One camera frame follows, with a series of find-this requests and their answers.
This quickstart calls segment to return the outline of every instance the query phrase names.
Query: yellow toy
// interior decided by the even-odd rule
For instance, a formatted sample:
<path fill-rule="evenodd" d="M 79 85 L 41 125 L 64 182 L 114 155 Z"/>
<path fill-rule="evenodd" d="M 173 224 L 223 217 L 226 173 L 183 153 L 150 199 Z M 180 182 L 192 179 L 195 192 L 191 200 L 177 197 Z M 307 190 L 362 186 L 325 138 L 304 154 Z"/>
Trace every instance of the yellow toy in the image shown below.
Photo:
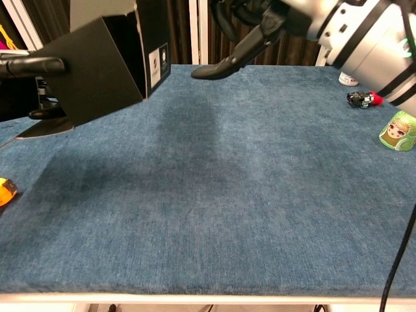
<path fill-rule="evenodd" d="M 0 207 L 6 205 L 17 193 L 18 188 L 12 180 L 0 177 Z"/>

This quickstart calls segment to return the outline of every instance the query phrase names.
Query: blue carpet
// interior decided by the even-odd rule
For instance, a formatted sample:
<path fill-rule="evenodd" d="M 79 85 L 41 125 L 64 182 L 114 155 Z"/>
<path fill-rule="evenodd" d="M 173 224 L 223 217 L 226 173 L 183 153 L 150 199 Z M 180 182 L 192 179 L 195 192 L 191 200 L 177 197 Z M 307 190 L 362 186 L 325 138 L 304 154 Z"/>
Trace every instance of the blue carpet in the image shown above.
<path fill-rule="evenodd" d="M 416 149 L 378 140 L 395 109 L 350 108 L 332 68 L 192 69 L 0 150 L 0 292 L 381 296 L 416 202 Z M 393 296 L 416 297 L 415 258 L 412 237 Z"/>

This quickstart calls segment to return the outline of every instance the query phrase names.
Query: box label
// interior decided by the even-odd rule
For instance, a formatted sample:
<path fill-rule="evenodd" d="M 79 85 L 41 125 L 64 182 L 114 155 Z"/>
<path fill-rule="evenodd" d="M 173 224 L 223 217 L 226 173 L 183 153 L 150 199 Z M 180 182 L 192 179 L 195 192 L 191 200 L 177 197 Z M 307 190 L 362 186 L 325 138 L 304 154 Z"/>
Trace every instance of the box label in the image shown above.
<path fill-rule="evenodd" d="M 149 54 L 150 86 L 153 88 L 161 80 L 161 53 L 159 48 Z"/>

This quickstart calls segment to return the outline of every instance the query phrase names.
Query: cartoon cup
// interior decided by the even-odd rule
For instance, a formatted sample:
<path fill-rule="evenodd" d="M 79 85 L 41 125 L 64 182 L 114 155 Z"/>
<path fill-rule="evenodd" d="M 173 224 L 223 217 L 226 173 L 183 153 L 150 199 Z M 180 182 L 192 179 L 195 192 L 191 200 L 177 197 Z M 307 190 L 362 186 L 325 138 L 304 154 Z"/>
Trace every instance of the cartoon cup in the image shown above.
<path fill-rule="evenodd" d="M 403 111 L 397 112 L 383 128 L 379 138 L 392 150 L 411 150 L 416 144 L 416 118 Z"/>

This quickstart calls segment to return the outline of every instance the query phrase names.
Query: black box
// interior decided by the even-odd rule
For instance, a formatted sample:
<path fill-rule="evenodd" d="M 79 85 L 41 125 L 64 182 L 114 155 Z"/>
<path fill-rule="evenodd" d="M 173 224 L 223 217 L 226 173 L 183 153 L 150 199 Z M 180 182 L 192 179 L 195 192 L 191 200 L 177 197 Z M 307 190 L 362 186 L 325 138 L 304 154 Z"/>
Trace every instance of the black box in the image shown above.
<path fill-rule="evenodd" d="M 102 16 L 42 49 L 63 75 L 45 77 L 76 127 L 149 98 L 170 74 L 166 0 L 137 0 L 126 15 Z"/>

